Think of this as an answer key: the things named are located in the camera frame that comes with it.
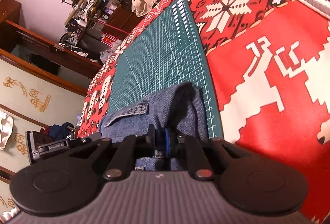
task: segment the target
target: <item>denim garment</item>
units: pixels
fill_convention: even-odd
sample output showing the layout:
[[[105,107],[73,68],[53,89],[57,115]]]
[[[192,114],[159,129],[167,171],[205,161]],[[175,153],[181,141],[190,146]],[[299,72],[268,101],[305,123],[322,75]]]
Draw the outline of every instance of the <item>denim garment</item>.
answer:
[[[145,135],[149,124],[156,129],[156,141],[165,145],[165,129],[176,133],[196,136],[207,141],[205,109],[198,88],[191,82],[172,85],[148,95],[139,102],[125,107],[100,122],[102,137],[109,137],[114,143],[121,142],[129,135]],[[136,161],[136,169],[179,170],[184,167],[179,160],[165,159],[164,152],[156,152],[153,158]]]

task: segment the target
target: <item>patterned bedspread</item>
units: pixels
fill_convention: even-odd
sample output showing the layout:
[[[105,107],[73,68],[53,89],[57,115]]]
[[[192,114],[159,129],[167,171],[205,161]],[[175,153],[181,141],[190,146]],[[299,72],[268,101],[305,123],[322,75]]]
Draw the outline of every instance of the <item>patterned bedspread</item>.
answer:
[[[162,0],[92,80],[79,136],[105,115],[118,56],[167,7]],[[330,24],[296,0],[188,0],[227,141],[301,171],[302,212],[330,213]]]

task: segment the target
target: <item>cutting mat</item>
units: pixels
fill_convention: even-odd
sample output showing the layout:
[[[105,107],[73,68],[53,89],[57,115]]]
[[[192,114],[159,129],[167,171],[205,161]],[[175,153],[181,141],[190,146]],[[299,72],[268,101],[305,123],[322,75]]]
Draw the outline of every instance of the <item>cutting mat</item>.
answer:
[[[187,0],[174,0],[119,57],[107,114],[185,81],[193,82],[203,96],[209,137],[223,138],[194,18]]]

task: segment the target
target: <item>denim pocket flap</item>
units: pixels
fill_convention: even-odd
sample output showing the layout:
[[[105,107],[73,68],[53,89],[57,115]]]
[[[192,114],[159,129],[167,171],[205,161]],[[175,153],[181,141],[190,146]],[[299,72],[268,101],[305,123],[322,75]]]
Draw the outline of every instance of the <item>denim pocket flap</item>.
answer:
[[[138,105],[126,109],[122,109],[117,111],[110,117],[109,121],[104,125],[105,127],[109,127],[116,119],[121,117],[133,116],[133,115],[143,115],[148,112],[148,104]]]

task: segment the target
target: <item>gray ribbed surface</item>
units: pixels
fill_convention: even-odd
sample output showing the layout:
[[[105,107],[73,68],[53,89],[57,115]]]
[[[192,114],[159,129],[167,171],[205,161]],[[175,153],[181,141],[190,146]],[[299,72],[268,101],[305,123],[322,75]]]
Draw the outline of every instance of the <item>gray ribbed surface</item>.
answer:
[[[307,224],[295,212],[283,217],[259,217],[228,204],[209,182],[183,172],[133,171],[120,182],[107,183],[87,207],[61,217],[20,213],[10,224]]]

